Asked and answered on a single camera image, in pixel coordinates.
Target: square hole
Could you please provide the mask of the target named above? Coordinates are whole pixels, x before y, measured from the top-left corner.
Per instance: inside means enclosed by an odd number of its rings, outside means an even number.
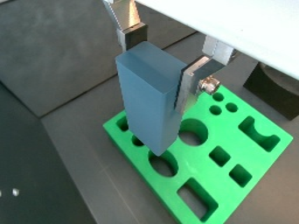
[[[245,167],[241,164],[238,164],[234,167],[229,175],[242,187],[245,187],[249,181],[253,179],[251,174],[249,173],[249,171],[245,169]]]
[[[210,153],[210,158],[222,167],[230,161],[230,154],[218,146]]]

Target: small round hole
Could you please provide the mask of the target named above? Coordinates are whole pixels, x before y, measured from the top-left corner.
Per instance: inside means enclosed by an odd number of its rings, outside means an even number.
[[[135,146],[139,147],[144,145],[143,142],[136,138],[136,136],[132,136],[132,143]]]
[[[153,152],[148,154],[148,161],[155,171],[165,177],[173,177],[178,173],[178,163],[174,155],[167,151],[161,157],[158,157]]]
[[[223,94],[221,93],[217,93],[213,95],[213,99],[217,101],[217,102],[222,102],[225,100],[225,96]]]
[[[210,107],[210,112],[211,112],[215,116],[218,116],[218,115],[221,114],[221,112],[222,112],[221,107],[219,107],[219,106],[211,106],[211,107]]]
[[[116,122],[118,127],[123,130],[128,130],[128,125],[127,125],[127,118],[123,117],[118,122]]]
[[[189,145],[205,144],[209,139],[209,129],[201,121],[187,119],[182,121],[179,137]]]
[[[227,108],[227,110],[229,110],[230,112],[233,112],[233,113],[238,112],[238,110],[239,110],[238,105],[237,105],[235,103],[233,103],[233,102],[230,102],[230,103],[226,105],[226,108]]]

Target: blue rectangular block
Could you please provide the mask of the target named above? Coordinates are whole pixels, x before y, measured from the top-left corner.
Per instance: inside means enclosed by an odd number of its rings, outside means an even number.
[[[174,103],[185,67],[148,42],[116,57],[128,128],[157,156],[178,137],[183,117]]]

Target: white panel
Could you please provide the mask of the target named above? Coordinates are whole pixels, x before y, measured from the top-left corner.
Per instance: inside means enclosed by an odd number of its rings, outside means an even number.
[[[298,0],[136,0],[299,80]]]

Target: green board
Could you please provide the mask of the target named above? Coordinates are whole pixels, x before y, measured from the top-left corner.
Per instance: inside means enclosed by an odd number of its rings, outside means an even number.
[[[175,219],[191,224],[227,220],[293,141],[225,87],[214,96],[201,95],[183,116],[182,137],[161,157],[128,130],[126,112],[104,128]],[[199,142],[186,143],[186,133]],[[161,173],[158,159],[171,174]]]

